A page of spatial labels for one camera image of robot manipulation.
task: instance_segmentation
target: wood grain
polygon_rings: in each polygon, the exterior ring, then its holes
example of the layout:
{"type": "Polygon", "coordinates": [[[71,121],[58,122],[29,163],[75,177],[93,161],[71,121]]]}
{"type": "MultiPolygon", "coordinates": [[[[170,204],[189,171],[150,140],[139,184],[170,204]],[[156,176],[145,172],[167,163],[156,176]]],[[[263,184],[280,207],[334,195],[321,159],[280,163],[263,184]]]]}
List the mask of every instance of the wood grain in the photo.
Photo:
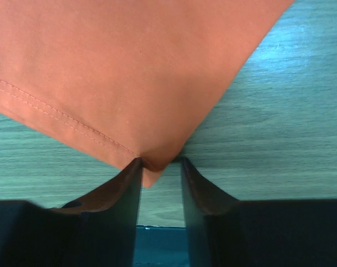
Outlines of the wood grain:
{"type": "MultiPolygon", "coordinates": [[[[297,0],[183,153],[240,199],[337,197],[337,0],[297,0]]],[[[0,115],[0,199],[60,206],[117,172],[0,115]]],[[[184,226],[178,164],[139,224],[184,226]]]]}

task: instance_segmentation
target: wooden table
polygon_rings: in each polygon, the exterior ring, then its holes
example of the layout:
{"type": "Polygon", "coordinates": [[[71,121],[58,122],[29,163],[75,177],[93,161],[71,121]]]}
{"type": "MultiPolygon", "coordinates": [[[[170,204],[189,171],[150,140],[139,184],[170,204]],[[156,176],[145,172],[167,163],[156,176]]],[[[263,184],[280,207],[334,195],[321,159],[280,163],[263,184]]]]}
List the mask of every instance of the wooden table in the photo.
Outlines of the wooden table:
{"type": "MultiPolygon", "coordinates": [[[[337,197],[337,0],[297,0],[183,153],[240,199],[337,197]]],[[[117,172],[0,115],[0,199],[60,206],[117,172]]],[[[184,226],[179,175],[143,190],[139,224],[184,226]]]]}

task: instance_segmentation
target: orange towel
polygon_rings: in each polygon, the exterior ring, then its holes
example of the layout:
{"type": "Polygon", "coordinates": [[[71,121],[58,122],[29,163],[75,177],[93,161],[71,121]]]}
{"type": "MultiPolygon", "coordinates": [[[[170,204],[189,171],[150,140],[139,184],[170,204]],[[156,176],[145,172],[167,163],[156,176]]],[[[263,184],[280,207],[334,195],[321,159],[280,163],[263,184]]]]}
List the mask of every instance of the orange towel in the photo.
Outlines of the orange towel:
{"type": "Polygon", "coordinates": [[[293,0],[0,0],[0,112],[151,186],[293,0]]]}

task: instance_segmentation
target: table surface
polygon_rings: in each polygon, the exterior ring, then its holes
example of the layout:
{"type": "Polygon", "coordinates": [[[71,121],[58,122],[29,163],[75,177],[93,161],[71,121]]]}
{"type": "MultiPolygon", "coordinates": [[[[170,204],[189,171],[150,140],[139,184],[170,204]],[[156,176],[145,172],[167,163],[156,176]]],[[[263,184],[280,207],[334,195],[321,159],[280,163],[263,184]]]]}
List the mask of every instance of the table surface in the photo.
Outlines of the table surface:
{"type": "MultiPolygon", "coordinates": [[[[239,199],[337,197],[337,0],[297,0],[183,154],[239,199]]],[[[0,199],[60,206],[118,170],[0,115],[0,199]]],[[[184,226],[179,164],[143,189],[140,225],[184,226]]]]}

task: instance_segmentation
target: orange fabric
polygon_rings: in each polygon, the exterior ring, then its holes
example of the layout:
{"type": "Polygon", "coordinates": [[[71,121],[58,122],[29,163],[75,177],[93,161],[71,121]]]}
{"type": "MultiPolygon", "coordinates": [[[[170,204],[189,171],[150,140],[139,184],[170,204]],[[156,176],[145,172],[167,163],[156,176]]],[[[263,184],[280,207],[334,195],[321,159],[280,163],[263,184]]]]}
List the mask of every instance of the orange fabric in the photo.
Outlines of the orange fabric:
{"type": "Polygon", "coordinates": [[[0,0],[0,112],[150,186],[292,0],[0,0]]]}

